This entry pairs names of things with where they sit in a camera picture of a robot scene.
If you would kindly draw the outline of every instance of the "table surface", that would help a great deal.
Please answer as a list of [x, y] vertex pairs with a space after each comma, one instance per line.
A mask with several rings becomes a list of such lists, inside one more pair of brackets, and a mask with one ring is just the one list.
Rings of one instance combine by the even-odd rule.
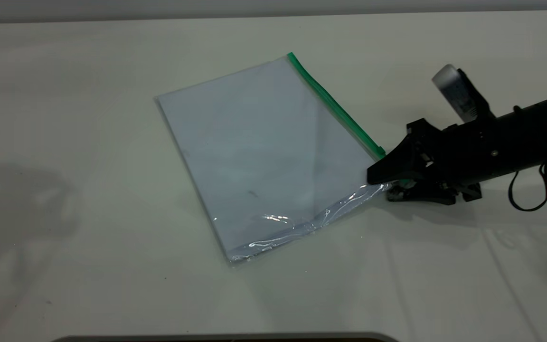
[[[547, 99], [547, 11], [0, 24], [0, 342], [378, 332], [547, 341], [547, 205], [511, 177], [455, 206], [374, 199], [235, 268], [155, 95], [295, 52], [385, 149], [459, 118], [453, 63], [501, 115]], [[515, 184], [543, 198], [536, 170]]]

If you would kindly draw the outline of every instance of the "clear plastic bag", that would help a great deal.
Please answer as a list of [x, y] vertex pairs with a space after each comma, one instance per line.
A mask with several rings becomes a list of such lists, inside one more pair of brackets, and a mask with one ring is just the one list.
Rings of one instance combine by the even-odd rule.
[[156, 98], [229, 260], [309, 234], [382, 193], [384, 155], [293, 54]]

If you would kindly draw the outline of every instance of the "green zipper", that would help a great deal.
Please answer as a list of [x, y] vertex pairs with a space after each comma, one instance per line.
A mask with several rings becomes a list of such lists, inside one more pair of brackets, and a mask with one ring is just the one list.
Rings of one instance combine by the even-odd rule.
[[332, 98], [332, 96], [324, 89], [313, 77], [305, 70], [305, 68], [299, 63], [295, 54], [291, 52], [286, 55], [288, 60], [291, 62], [293, 67], [297, 70], [299, 75], [310, 85], [312, 90], [322, 99], [322, 101], [328, 106], [333, 115], [337, 118], [339, 123], [341, 123], [345, 129], [350, 132], [354, 138], [362, 144], [362, 147], [373, 157], [374, 160], [380, 160], [386, 156], [386, 151], [382, 149], [377, 143], [368, 136], [367, 132], [354, 121], [354, 119], [349, 116], [348, 112], [345, 111], [340, 104]]

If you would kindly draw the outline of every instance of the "black cable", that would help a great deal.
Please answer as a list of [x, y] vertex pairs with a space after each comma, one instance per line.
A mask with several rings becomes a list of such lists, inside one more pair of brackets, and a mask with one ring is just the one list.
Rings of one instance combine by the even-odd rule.
[[512, 194], [512, 187], [514, 186], [514, 181], [516, 180], [516, 177], [519, 175], [519, 172], [516, 171], [516, 174], [514, 175], [514, 178], [512, 178], [512, 181], [510, 182], [510, 186], [508, 187], [508, 199], [510, 200], [510, 204], [512, 204], [514, 208], [517, 208], [518, 210], [521, 210], [521, 211], [535, 211], [543, 207], [543, 205], [547, 202], [547, 162], [540, 165], [539, 172], [540, 172], [541, 178], [543, 179], [543, 185], [546, 191], [546, 197], [543, 200], [543, 202], [541, 202], [540, 205], [530, 209], [521, 208], [518, 204], [516, 204], [516, 202], [514, 201], [514, 195]]

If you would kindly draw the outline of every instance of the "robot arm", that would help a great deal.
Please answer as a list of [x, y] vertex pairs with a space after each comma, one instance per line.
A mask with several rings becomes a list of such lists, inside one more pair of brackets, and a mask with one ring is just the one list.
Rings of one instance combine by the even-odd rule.
[[[420, 119], [406, 125], [406, 137], [369, 167], [369, 184], [395, 182], [389, 201], [454, 204], [482, 198], [480, 182], [540, 165], [547, 188], [547, 100], [495, 117], [464, 72], [446, 65], [434, 84], [463, 119], [443, 130]], [[510, 202], [514, 203], [510, 184]]]

